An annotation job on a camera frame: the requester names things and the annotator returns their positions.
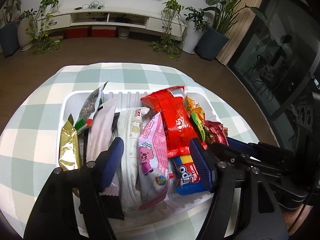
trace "round table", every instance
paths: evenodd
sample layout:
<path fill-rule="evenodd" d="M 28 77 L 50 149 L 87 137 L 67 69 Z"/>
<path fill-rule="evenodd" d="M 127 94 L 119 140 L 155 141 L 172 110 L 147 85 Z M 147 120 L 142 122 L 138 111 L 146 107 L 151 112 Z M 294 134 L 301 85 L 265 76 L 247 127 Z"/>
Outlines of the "round table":
<path fill-rule="evenodd" d="M 159 90 L 184 85 L 204 92 L 232 138 L 258 142 L 246 121 L 225 101 L 181 71 L 158 65 L 97 63 L 65 66 L 37 88 L 17 109 L 0 137 L 0 210 L 23 237 L 32 207 L 56 167 L 56 140 L 61 104 L 77 90 Z M 117 234 L 118 239 L 194 240 L 210 202 L 142 228 Z"/>

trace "brown floor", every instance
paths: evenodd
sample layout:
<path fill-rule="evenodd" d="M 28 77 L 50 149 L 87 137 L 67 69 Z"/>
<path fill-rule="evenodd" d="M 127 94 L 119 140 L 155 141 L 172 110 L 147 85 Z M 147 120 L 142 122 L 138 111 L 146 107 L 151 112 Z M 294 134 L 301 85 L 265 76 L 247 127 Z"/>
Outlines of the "brown floor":
<path fill-rule="evenodd" d="M 60 68 L 97 62 L 135 62 L 177 68 L 232 106 L 260 141 L 276 145 L 267 122 L 248 92 L 218 61 L 209 62 L 187 54 L 176 61 L 153 52 L 147 41 L 119 38 L 66 39 L 62 49 L 51 54 L 30 55 L 28 51 L 17 51 L 9 58 L 0 54 L 0 131 L 23 101 Z"/>

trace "red storage box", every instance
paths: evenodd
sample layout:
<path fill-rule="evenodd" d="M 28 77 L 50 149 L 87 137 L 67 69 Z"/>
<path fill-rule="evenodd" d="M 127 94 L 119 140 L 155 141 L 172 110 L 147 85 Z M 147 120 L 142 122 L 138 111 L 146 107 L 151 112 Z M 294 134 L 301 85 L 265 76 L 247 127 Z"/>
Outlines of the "red storage box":
<path fill-rule="evenodd" d="M 81 38 L 88 37 L 89 26 L 88 27 L 70 27 L 66 29 L 67 38 Z"/>
<path fill-rule="evenodd" d="M 92 26 L 91 36 L 113 38 L 116 36 L 116 32 L 116 26 Z"/>

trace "light pink snack package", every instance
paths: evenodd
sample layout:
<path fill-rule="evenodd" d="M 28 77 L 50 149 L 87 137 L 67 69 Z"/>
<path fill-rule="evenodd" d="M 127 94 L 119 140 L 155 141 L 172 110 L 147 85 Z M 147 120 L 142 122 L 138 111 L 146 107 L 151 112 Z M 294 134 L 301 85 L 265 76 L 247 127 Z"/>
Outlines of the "light pink snack package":
<path fill-rule="evenodd" d="M 169 188 L 167 143 L 161 113 L 150 120 L 139 136 L 138 161 L 142 197 L 138 209 L 142 210 L 164 200 Z"/>

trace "dark red snack wrapper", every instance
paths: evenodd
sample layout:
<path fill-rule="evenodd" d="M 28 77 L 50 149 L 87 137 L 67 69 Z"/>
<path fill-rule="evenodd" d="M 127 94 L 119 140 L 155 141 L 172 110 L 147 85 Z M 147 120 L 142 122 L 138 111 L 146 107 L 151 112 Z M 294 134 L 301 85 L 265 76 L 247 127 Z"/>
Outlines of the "dark red snack wrapper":
<path fill-rule="evenodd" d="M 222 123 L 205 120 L 204 126 L 206 126 L 209 129 L 210 133 L 214 136 L 214 140 L 216 142 L 229 146 Z"/>
<path fill-rule="evenodd" d="M 157 113 L 161 112 L 168 158 L 189 154 L 189 142 L 192 138 L 198 138 L 198 135 L 183 107 L 184 86 L 163 89 L 141 100 Z"/>

